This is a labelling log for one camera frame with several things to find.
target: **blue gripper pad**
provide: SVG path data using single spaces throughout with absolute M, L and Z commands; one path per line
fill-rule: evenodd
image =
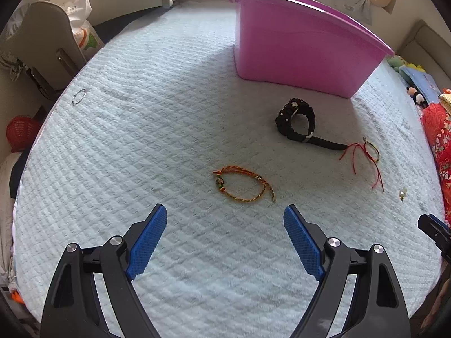
M 130 262 L 125 272 L 131 280 L 134 280 L 138 274 L 146 269 L 147 263 L 149 263 L 150 257 L 166 228 L 166 222 L 166 208 L 160 206 L 130 250 Z
M 325 274 L 321 264 L 321 252 L 296 213 L 289 206 L 285 208 L 283 223 L 305 271 L 314 276 L 317 281 L 321 281 Z

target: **red floral fabric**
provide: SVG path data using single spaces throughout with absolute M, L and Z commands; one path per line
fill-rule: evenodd
M 445 224 L 451 225 L 451 116 L 440 104 L 430 104 L 423 110 L 421 123 L 434 154 L 440 177 Z

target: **pink plastic bin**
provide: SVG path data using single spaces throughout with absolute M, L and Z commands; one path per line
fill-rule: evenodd
M 393 50 L 349 16 L 314 0 L 237 2 L 235 64 L 247 80 L 350 98 Z

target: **red string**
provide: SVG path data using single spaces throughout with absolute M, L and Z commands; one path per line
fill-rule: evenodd
M 362 145 L 360 145 L 359 143 L 355 142 L 355 143 L 349 145 L 349 146 L 347 147 L 347 149 L 344 150 L 344 153 L 342 154 L 342 156 L 340 156 L 340 159 L 339 159 L 339 160 L 341 160 L 341 159 L 346 155 L 346 152 L 348 151 L 348 149 L 349 149 L 350 147 L 352 147 L 352 146 L 355 145 L 354 150 L 352 151 L 352 170 L 353 170 L 354 174 L 357 175 L 357 172 L 355 171 L 355 163 L 354 163 L 355 149 L 357 149 L 358 147 L 359 147 L 360 149 L 362 149 L 362 151 L 364 152 L 365 156 L 373 162 L 373 164 L 376 166 L 376 170 L 377 170 L 377 179 L 376 179 L 376 182 L 373 184 L 373 186 L 372 186 L 371 188 L 374 189 L 375 186 L 379 183 L 379 179 L 380 179 L 380 181 L 381 181 L 381 186 L 382 186 L 382 191 L 385 192 L 385 189 L 384 189 L 384 183 L 382 182 L 382 175 L 381 175 L 381 172 L 379 171 L 379 168 L 378 168 L 378 166 L 377 166 L 377 161 L 376 161 L 375 159 L 373 159 L 373 157 L 372 157 L 372 156 L 369 154 L 369 152 L 367 151 L 367 149 L 366 149 L 366 144 L 367 144 L 367 143 L 365 142 L 364 145 L 362 146 Z

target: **mattress cover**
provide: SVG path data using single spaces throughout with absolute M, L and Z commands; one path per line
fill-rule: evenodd
M 245 81 L 235 71 L 234 36 L 235 11 L 227 3 L 186 3 L 146 15 L 62 94 L 33 146 L 15 204 L 17 281 L 37 319 L 68 243 L 102 245 L 156 203 L 167 208 L 167 227 L 133 284 L 162 337 L 290 336 L 317 282 L 283 227 L 289 204 L 347 246 L 382 244 L 409 314 L 420 306 L 441 259 L 416 221 L 423 213 L 443 219 L 443 200 L 398 75 L 383 61 L 352 99 Z M 80 89 L 85 98 L 71 104 Z M 375 169 L 362 153 L 354 175 L 351 154 L 339 161 L 340 152 L 282 136 L 274 120 L 291 98 L 313 107 L 316 136 L 375 143 L 385 192 L 371 189 Z M 306 120 L 294 122 L 306 131 Z M 226 165 L 261 174 L 277 202 L 265 195 L 243 204 L 218 192 L 211 172 Z M 250 178 L 225 181 L 241 196 L 259 192 Z M 96 280 L 110 330 L 121 335 Z M 351 297 L 350 283 L 332 333 L 343 325 Z

